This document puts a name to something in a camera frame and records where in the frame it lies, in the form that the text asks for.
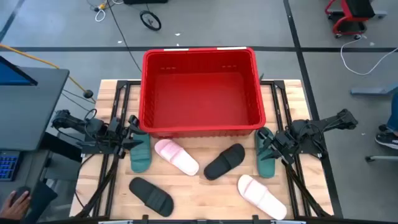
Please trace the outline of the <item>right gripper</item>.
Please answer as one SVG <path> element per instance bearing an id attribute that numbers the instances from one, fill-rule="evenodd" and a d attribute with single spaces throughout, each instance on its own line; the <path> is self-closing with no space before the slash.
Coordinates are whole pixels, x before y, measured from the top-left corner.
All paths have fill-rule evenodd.
<path id="1" fill-rule="evenodd" d="M 261 160 L 267 159 L 278 159 L 282 158 L 287 164 L 293 164 L 294 157 L 291 156 L 291 150 L 295 149 L 295 140 L 294 138 L 286 131 L 278 131 L 275 136 L 272 131 L 268 128 L 260 128 L 256 131 L 256 139 L 258 141 L 263 141 L 266 139 L 273 140 L 273 148 L 266 149 L 261 152 L 259 155 Z"/>

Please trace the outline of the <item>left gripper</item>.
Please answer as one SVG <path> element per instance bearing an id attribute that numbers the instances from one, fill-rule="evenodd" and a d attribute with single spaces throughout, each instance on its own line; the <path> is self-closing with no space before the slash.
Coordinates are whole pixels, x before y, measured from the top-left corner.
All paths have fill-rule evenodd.
<path id="1" fill-rule="evenodd" d="M 147 134 L 145 131 L 139 128 L 139 119 L 135 115 L 130 115 L 129 120 L 129 131 L 138 135 Z M 106 139 L 108 142 L 106 145 L 112 154 L 117 157 L 125 157 L 125 149 L 131 150 L 132 148 L 143 143 L 142 140 L 129 139 L 128 131 L 121 125 L 120 119 L 113 117 L 106 130 Z"/>

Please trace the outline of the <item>green slide sandal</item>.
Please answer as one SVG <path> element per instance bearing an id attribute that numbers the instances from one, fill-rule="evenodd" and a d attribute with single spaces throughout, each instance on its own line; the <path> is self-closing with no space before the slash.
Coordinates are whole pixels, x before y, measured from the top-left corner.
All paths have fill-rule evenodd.
<path id="1" fill-rule="evenodd" d="M 152 162 L 150 136 L 135 134 L 133 140 L 141 140 L 142 143 L 130 150 L 131 169 L 135 173 L 142 173 L 150 167 Z"/>
<path id="2" fill-rule="evenodd" d="M 267 159 L 262 161 L 260 157 L 260 153 L 265 151 L 266 149 L 272 148 L 268 145 L 266 148 L 264 147 L 264 143 L 266 140 L 258 141 L 256 139 L 256 132 L 254 136 L 255 143 L 255 151 L 256 151 L 256 164 L 257 164 L 257 172 L 259 176 L 263 178 L 272 178 L 275 175 L 275 159 Z"/>

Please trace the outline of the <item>black slide sandal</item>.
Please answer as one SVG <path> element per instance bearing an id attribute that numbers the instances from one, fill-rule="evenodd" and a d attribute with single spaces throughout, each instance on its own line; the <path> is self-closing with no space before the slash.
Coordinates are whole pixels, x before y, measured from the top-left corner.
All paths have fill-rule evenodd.
<path id="1" fill-rule="evenodd" d="M 146 181 L 141 177 L 135 177 L 129 183 L 129 190 L 139 198 L 146 207 L 163 217 L 169 217 L 174 210 L 172 197 L 161 188 Z"/>
<path id="2" fill-rule="evenodd" d="M 216 180 L 230 170 L 239 166 L 245 158 L 245 149 L 241 144 L 233 144 L 222 151 L 204 169 L 204 176 L 208 180 Z"/>

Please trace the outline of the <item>pink slide sandal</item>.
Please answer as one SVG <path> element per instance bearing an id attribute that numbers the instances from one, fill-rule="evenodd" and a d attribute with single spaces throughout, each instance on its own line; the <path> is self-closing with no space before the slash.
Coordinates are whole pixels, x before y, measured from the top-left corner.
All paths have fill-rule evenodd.
<path id="1" fill-rule="evenodd" d="M 170 139 L 161 139 L 155 144 L 154 148 L 161 158 L 180 169 L 183 173 L 194 176 L 198 172 L 198 162 L 176 142 Z"/>
<path id="2" fill-rule="evenodd" d="M 283 220 L 287 214 L 286 206 L 269 189 L 253 179 L 242 175 L 238 180 L 238 192 L 243 199 L 262 210 L 276 220 Z"/>

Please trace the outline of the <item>red plastic bin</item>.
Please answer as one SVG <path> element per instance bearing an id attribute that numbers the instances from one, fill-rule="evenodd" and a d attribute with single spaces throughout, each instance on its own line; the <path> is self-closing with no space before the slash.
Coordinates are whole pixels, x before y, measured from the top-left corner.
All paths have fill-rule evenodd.
<path id="1" fill-rule="evenodd" d="M 253 49 L 148 50 L 139 127 L 154 138 L 245 136 L 266 114 Z"/>

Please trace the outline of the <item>black mouse pad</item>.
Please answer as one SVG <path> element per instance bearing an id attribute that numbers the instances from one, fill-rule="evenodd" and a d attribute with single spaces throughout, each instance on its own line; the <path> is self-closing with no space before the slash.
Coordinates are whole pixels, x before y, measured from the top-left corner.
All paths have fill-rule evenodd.
<path id="1" fill-rule="evenodd" d="M 58 194 L 54 192 L 45 183 L 39 182 L 32 194 L 30 209 L 24 219 L 24 224 L 35 224 L 51 201 L 57 198 Z"/>

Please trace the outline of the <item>person's shoe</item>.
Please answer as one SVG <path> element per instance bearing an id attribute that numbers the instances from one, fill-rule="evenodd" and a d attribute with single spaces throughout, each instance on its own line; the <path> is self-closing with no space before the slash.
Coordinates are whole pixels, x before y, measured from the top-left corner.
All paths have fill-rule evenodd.
<path id="1" fill-rule="evenodd" d="M 379 130 L 375 141 L 382 146 L 398 150 L 398 132 L 391 131 L 385 124 L 380 125 Z"/>

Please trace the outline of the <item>black wheel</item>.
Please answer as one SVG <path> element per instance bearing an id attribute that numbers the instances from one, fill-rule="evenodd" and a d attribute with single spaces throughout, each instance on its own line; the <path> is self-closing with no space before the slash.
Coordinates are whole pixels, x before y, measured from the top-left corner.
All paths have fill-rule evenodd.
<path id="1" fill-rule="evenodd" d="M 153 12 L 141 11 L 140 19 L 142 23 L 150 30 L 158 31 L 162 28 L 160 19 Z"/>

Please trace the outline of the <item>black computer mouse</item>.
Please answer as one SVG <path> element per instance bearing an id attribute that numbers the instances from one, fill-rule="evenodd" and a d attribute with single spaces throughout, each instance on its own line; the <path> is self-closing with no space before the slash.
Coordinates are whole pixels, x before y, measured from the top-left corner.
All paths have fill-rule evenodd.
<path id="1" fill-rule="evenodd" d="M 30 187 L 22 186 L 16 190 L 15 196 L 12 198 L 11 203 L 13 204 L 23 193 L 28 192 L 30 194 Z"/>

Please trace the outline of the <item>backlit keyboard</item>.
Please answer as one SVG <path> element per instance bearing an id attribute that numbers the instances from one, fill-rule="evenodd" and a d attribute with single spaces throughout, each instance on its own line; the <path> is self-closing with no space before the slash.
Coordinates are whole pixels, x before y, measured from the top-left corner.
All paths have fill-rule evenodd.
<path id="1" fill-rule="evenodd" d="M 19 151 L 0 151 L 0 181 L 13 181 L 20 163 L 21 153 Z"/>

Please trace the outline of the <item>person's leg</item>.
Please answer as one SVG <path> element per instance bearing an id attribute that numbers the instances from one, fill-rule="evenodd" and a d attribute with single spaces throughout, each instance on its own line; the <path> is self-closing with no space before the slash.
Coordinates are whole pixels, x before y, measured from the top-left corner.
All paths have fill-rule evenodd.
<path id="1" fill-rule="evenodd" d="M 394 93 L 392 97 L 391 115 L 388 119 L 387 127 L 393 132 L 398 132 L 398 92 Z"/>

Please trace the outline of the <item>computer monitor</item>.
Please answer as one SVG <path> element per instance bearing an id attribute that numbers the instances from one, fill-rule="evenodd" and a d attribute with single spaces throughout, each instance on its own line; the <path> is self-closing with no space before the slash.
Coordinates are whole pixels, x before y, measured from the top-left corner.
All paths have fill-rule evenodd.
<path id="1" fill-rule="evenodd" d="M 1 86 L 37 86 L 38 82 L 28 76 L 20 68 L 0 56 Z"/>

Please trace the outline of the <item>person's hand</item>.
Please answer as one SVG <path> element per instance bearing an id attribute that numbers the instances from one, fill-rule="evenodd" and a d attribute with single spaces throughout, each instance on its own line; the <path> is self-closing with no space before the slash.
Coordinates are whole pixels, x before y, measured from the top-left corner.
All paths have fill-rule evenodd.
<path id="1" fill-rule="evenodd" d="M 0 218 L 20 220 L 24 217 L 30 205 L 29 191 L 23 192 L 20 197 L 12 202 L 12 199 L 15 199 L 16 194 L 17 192 L 15 190 L 10 193 L 0 210 Z"/>

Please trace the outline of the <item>red rolling cart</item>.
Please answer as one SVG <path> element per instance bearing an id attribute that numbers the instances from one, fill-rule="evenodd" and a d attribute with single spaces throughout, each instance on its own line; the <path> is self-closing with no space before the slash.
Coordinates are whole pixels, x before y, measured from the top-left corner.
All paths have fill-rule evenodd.
<path id="1" fill-rule="evenodd" d="M 333 23 L 332 33 L 336 39 L 352 35 L 354 40 L 359 40 L 367 30 L 368 20 L 387 16 L 386 11 L 373 9 L 373 0 L 340 0 L 340 10 L 331 9 L 335 1 L 337 0 L 329 0 L 324 12 Z"/>

